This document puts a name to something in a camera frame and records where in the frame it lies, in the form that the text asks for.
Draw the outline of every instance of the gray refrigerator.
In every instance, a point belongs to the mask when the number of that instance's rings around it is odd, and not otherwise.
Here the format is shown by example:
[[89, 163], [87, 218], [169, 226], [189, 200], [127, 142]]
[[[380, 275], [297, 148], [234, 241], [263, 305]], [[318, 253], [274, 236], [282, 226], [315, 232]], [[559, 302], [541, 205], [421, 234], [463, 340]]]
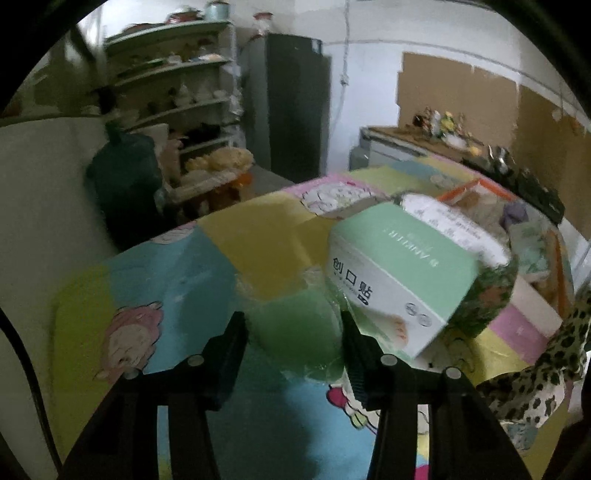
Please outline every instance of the gray refrigerator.
[[324, 173], [330, 60], [322, 42], [268, 34], [240, 55], [246, 147], [256, 163], [299, 183]]

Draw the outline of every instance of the shelf board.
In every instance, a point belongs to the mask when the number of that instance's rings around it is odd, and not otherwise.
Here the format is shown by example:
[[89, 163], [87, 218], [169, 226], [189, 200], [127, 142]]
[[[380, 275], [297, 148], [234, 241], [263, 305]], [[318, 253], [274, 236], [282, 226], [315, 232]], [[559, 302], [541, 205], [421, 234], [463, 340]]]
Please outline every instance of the shelf board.
[[221, 59], [221, 60], [198, 60], [198, 61], [186, 61], [185, 63], [181, 63], [179, 65], [171, 65], [169, 67], [162, 67], [154, 70], [150, 70], [148, 72], [140, 73], [135, 77], [131, 77], [125, 80], [121, 80], [115, 83], [116, 90], [122, 90], [124, 88], [133, 85], [134, 83], [140, 83], [143, 80], [152, 79], [158, 76], [164, 76], [171, 73], [176, 72], [186, 72], [188, 70], [203, 68], [207, 66], [214, 66], [214, 65], [224, 65], [225, 63], [230, 62], [230, 59]]
[[215, 105], [217, 103], [225, 103], [229, 102], [230, 99], [227, 97], [224, 98], [213, 98], [211, 100], [204, 100], [203, 102], [192, 103], [191, 105], [182, 106], [179, 108], [173, 108], [172, 110], [166, 110], [165, 112], [157, 113], [156, 115], [147, 116], [145, 118], [140, 118], [136, 123], [134, 123], [131, 127], [126, 128], [126, 131], [135, 130], [139, 127], [144, 127], [149, 124], [157, 123], [159, 120], [166, 118], [170, 115], [175, 115], [177, 113], [188, 112], [190, 110], [194, 110], [197, 108], [201, 108], [204, 106]]
[[228, 142], [231, 142], [232, 140], [234, 140], [233, 135], [222, 135], [221, 137], [210, 140], [209, 142], [203, 142], [203, 143], [199, 143], [197, 145], [192, 145], [191, 147], [183, 148], [179, 153], [181, 155], [184, 155], [187, 153], [195, 152], [197, 150], [201, 150], [202, 148], [212, 147], [214, 145], [218, 145], [218, 144], [222, 144], [222, 143], [228, 143]]
[[105, 51], [108, 56], [117, 55], [126, 50], [160, 43], [186, 35], [204, 35], [208, 33], [221, 32], [230, 24], [229, 21], [209, 22], [196, 20], [194, 22], [181, 22], [169, 25], [159, 25], [147, 28], [139, 32], [127, 35], [115, 35], [106, 40]]

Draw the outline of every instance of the leopard print fabric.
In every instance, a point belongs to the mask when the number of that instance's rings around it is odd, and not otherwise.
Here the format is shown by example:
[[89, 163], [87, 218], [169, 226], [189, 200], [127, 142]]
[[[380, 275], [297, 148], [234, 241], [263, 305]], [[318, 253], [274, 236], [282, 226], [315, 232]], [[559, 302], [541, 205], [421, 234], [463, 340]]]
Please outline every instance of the leopard print fabric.
[[563, 402], [565, 383], [580, 380], [586, 362], [591, 290], [577, 296], [573, 311], [550, 338], [536, 363], [476, 387], [499, 421], [541, 427]]

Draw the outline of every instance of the green and white box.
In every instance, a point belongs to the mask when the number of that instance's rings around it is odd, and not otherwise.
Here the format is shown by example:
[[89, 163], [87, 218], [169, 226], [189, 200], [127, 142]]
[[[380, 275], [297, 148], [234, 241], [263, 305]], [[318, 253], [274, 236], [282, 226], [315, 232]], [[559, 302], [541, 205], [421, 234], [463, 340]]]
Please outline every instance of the green and white box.
[[410, 358], [445, 327], [478, 271], [474, 255], [393, 203], [330, 233], [327, 276]]

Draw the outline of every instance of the brand name on box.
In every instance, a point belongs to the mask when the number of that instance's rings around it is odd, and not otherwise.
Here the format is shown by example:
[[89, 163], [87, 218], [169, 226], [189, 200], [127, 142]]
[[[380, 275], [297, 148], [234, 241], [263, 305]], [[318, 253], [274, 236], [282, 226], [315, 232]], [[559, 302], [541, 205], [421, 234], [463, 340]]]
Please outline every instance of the brand name on box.
[[439, 265], [439, 260], [433, 258], [429, 253], [429, 250], [431, 250], [431, 248], [422, 247], [421, 245], [419, 245], [418, 242], [413, 239], [412, 235], [403, 235], [400, 232], [397, 232], [396, 230], [384, 230], [384, 233], [387, 233], [390, 238], [400, 243], [402, 247], [406, 248], [411, 253], [416, 255], [420, 260], [428, 261], [429, 265], [431, 265], [433, 268]]

